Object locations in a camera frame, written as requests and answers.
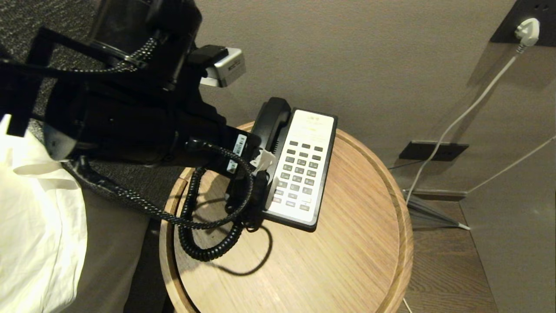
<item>wall socket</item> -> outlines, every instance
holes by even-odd
[[[405,160],[427,160],[433,153],[436,141],[411,141],[400,153],[398,158]],[[465,151],[469,145],[441,143],[434,155],[433,161],[450,162]]]
[[[533,17],[540,22],[539,41],[536,46],[556,47],[555,0],[517,0],[490,41],[519,43],[515,29],[521,22]]]

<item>white cord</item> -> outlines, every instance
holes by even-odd
[[[531,155],[533,155],[535,152],[539,151],[540,149],[542,149],[544,146],[546,146],[547,144],[549,144],[552,140],[556,140],[556,136],[548,139],[547,141],[543,142],[540,146],[536,147],[535,149],[533,149],[533,151],[529,152],[528,154],[522,156],[521,158],[519,158],[519,160],[511,163],[510,165],[508,165],[505,169],[499,171],[498,173],[496,173],[494,176],[490,177],[489,179],[485,180],[484,182],[478,184],[477,186],[473,187],[471,190],[467,191],[467,193],[471,193],[474,190],[476,190],[477,188],[481,187],[482,185],[488,183],[489,181],[493,180],[494,178],[500,176],[502,173],[506,172],[507,170],[509,170],[510,168],[518,165],[521,161],[525,160],[526,158],[530,157]]]
[[[446,134],[450,131],[450,129],[452,129],[452,127],[454,127],[457,123],[459,123],[459,121],[461,121],[466,115],[468,115],[469,112],[471,112],[485,98],[485,96],[488,94],[490,89],[492,89],[494,84],[496,84],[496,82],[498,82],[500,77],[502,77],[502,75],[508,70],[508,68],[515,62],[515,59],[517,59],[518,55],[513,56],[510,59],[510,61],[508,61],[506,66],[504,66],[502,68],[502,70],[500,70],[498,75],[496,75],[496,77],[494,79],[492,79],[490,84],[486,87],[486,89],[479,96],[479,98],[475,101],[475,103],[473,103],[465,112],[463,112],[463,114],[461,114],[455,121],[453,121],[452,124],[450,124],[450,126],[448,126],[448,128],[446,128],[444,133],[442,133],[442,136],[440,136],[440,139],[438,139],[438,142],[436,143],[436,146],[434,147],[433,153],[430,154],[429,158],[419,168],[419,171],[417,172],[417,176],[415,176],[415,179],[413,180],[413,184],[411,184],[411,188],[409,188],[408,197],[405,200],[406,205],[409,203],[409,198],[411,197],[411,193],[413,192],[413,189],[415,188],[415,185],[417,184],[417,180],[419,180],[419,176],[421,175],[421,172],[423,171],[423,168],[425,168],[425,166],[429,163],[429,161],[431,161],[434,158],[434,155],[438,151],[438,147],[440,147],[440,144],[442,143],[442,140],[444,139],[444,136],[446,136]]]
[[[407,307],[407,308],[408,308],[408,311],[409,311],[409,313],[413,313],[413,311],[412,311],[412,310],[411,310],[411,309],[409,308],[409,304],[408,304],[408,302],[407,302],[407,301],[405,301],[405,298],[404,298],[404,304],[405,304],[405,307]]]

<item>white pillow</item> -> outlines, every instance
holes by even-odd
[[[76,297],[87,248],[81,187],[29,132],[0,123],[0,312],[58,312]]]

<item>dark floor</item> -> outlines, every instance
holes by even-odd
[[[431,203],[465,223],[458,202]],[[413,313],[498,312],[469,231],[416,229],[413,236],[413,271],[405,294]],[[402,303],[398,313],[406,312]]]

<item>round wooden table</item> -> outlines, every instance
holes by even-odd
[[[250,130],[252,123],[239,127]],[[181,210],[187,168],[166,210]],[[225,216],[228,180],[203,177],[198,221]],[[160,261],[177,312],[395,312],[409,283],[413,233],[400,190],[379,158],[338,130],[317,229],[307,233],[264,221],[211,262],[182,250],[177,228],[163,221]],[[230,228],[194,231],[209,247]]]

